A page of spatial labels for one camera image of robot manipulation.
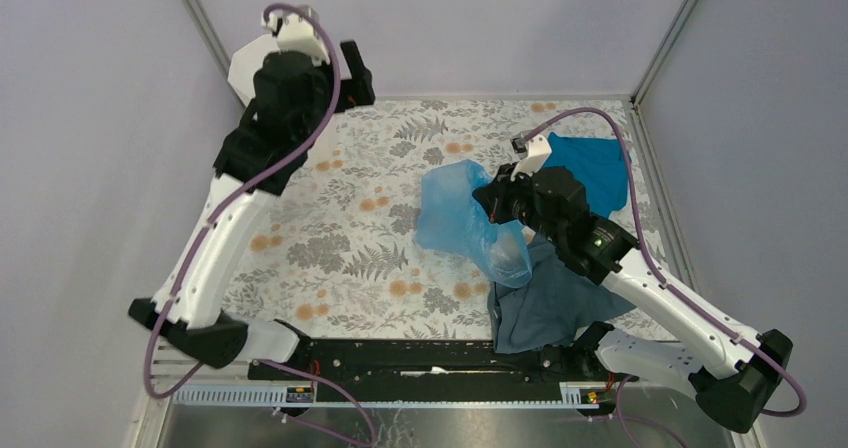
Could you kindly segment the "blue plastic trash bag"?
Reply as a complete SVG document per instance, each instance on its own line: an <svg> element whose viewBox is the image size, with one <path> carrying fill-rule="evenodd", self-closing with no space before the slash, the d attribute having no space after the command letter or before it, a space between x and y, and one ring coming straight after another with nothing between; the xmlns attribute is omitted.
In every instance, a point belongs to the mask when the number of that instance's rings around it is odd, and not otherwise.
<svg viewBox="0 0 848 448"><path fill-rule="evenodd" d="M435 168L421 178L416 243L438 252L463 256L491 281L517 288L532 276L527 242L517 221L489 221L473 197L493 177L472 160Z"/></svg>

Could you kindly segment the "white paper trash bin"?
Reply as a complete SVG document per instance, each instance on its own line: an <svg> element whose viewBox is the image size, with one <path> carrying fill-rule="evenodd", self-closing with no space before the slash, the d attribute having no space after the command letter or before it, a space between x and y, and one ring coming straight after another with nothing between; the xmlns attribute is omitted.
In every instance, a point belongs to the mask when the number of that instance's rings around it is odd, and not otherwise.
<svg viewBox="0 0 848 448"><path fill-rule="evenodd" d="M227 81L244 107L255 97L254 75L262 68L266 56L277 49L275 38L263 34L232 55Z"/></svg>

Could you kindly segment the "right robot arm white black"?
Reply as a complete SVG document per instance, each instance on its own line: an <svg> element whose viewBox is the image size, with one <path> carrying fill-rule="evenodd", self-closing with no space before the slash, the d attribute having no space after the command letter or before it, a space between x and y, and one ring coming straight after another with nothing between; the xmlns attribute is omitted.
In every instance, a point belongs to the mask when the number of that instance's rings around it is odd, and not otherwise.
<svg viewBox="0 0 848 448"><path fill-rule="evenodd" d="M489 222L518 221L542 235L567 268L629 301L677 340L663 345L594 322L578 339L577 373L597 380L611 371L662 384L693 399L720 426L749 432L789 378L790 338L728 316L661 269L643 242L591 212L585 187L568 169L528 175L516 168L503 165L474 189Z"/></svg>

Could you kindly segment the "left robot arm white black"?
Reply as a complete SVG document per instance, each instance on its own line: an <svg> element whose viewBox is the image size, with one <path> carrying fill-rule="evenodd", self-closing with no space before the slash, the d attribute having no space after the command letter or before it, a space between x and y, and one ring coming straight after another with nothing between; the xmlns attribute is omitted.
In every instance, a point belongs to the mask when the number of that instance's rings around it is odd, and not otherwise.
<svg viewBox="0 0 848 448"><path fill-rule="evenodd" d="M260 218L308 159L305 152L291 154L313 145L309 138L331 101L333 67L297 52L271 52L249 79L254 94L215 159L207 205L194 229L202 240L187 244L169 280L154 296L134 299L128 315L211 368L271 359L282 376L296 379L309 369L311 356L298 334L284 322L229 314L223 298ZM287 158L279 171L241 188Z"/></svg>

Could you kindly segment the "teal folded cloth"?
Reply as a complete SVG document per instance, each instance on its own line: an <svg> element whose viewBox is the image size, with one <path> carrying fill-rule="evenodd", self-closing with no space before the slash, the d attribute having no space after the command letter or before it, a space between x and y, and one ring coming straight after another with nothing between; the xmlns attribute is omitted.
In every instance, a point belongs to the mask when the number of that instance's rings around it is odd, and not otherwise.
<svg viewBox="0 0 848 448"><path fill-rule="evenodd" d="M543 165L565 167L582 183L590 210L608 218L628 200L628 170L616 139L564 137L550 133L551 154Z"/></svg>

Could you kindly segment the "grey-blue crumpled cloth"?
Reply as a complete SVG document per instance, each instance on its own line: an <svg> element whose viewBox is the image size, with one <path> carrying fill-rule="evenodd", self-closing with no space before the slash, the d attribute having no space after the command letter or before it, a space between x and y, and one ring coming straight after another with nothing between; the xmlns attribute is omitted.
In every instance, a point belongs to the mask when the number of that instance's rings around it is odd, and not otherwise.
<svg viewBox="0 0 848 448"><path fill-rule="evenodd" d="M635 306L569 270L555 247L536 235L528 244L532 277L517 288L495 283L488 294L494 351L516 354L548 345L568 346L596 321L625 315Z"/></svg>

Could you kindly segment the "floral patterned table mat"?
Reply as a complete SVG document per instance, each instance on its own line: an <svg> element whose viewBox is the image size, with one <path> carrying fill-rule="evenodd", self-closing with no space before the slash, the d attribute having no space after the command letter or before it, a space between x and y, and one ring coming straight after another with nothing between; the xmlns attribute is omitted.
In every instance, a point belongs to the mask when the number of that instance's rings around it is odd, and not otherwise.
<svg viewBox="0 0 848 448"><path fill-rule="evenodd" d="M486 339L489 281L414 239L420 180L514 159L510 139L572 101L386 101L336 118L338 143L260 221L224 308L312 337Z"/></svg>

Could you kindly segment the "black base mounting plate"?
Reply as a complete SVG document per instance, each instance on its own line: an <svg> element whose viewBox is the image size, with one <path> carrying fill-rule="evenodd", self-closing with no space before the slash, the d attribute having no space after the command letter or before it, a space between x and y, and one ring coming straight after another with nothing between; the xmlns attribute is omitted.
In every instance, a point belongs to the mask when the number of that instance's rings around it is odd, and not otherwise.
<svg viewBox="0 0 848 448"><path fill-rule="evenodd" d="M251 381L318 375L367 402L560 402L562 387L604 390L622 378L588 350L546 347L498 354L489 341L306 339L282 370L253 362Z"/></svg>

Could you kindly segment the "aluminium frame rails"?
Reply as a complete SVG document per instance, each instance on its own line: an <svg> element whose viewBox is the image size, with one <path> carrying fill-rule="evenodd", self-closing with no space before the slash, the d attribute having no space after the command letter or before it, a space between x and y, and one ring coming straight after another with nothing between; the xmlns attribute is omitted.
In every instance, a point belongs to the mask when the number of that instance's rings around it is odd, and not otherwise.
<svg viewBox="0 0 848 448"><path fill-rule="evenodd" d="M213 26L213 22L211 21L210 16L208 15L205 7L203 6L203 2L201 0L182 0L182 2L185 5L188 14L191 15L196 27L198 28L201 38L203 39L204 43L206 43L207 47L210 49L213 60L222 70L222 73L227 75L231 63L231 56L226 53L224 44L218 36L216 29ZM653 58L651 59L648 68L642 75L633 93L629 95L630 104L633 106L635 117L639 118L641 116L641 105L644 103L644 100L646 99L650 90L656 83L656 80L662 73L662 70L670 60L670 57L674 52L674 49L680 39L680 36L683 34L685 27L699 2L700 0L683 0L680 8L677 10L677 13L673 18L670 27L665 33L658 50L653 55ZM334 43L330 40L330 37L326 33L324 28L320 26L320 22L318 21L318 19L315 16L311 15L309 13L309 10L306 8L298 8L294 5L282 2L272 3L263 10L261 15L261 21L264 23L268 12L277 8L286 11L292 11L304 17L306 20L313 24L313 26L316 28L317 32L320 34L321 38L325 42L329 50L330 63L333 72L333 93L330 106L332 108L335 108L338 103L338 97L340 94L341 75L340 62L338 61L338 54L336 53ZM200 248L202 242L205 240L207 233L212 230L212 224L217 221L220 213L228 209L228 207L232 203L234 203L239 196L250 191L260 182L270 178L281 170L289 167L294 161L298 160L299 157L304 156L307 152L307 149L312 147L312 145L316 143L316 140L319 138L319 136L324 132L324 130L329 124L329 120L330 114L326 113L319 125L317 126L315 132L309 137L307 137L303 143L295 146L295 148L293 148L292 151L285 157L283 157L280 161L269 165L265 170L249 178L247 181L237 185L234 191L231 192L227 198L225 198L222 202L214 204L212 206L213 211L209 216L201 219L201 221L199 222L199 234L190 238L190 241L187 245L187 254L183 256L181 260L177 263L176 271L172 276L169 277L169 282L165 285L166 310L169 310L171 306L176 303L176 294L182 288L182 280L185 278L187 271L191 267L191 264L193 263L194 258L196 256L197 250ZM191 368L171 388L163 392L158 392L155 390L155 385L153 383L151 375L151 369L153 366L154 351L157 348L158 339L160 337L161 323L164 321L164 319L164 314L160 312L154 313L154 327L151 329L151 334L147 343L142 367L143 388L149 398L157 400L166 399L172 396L173 393L175 393L180 387L187 383L188 380L190 380L190 378L200 369L199 366Z"/></svg>

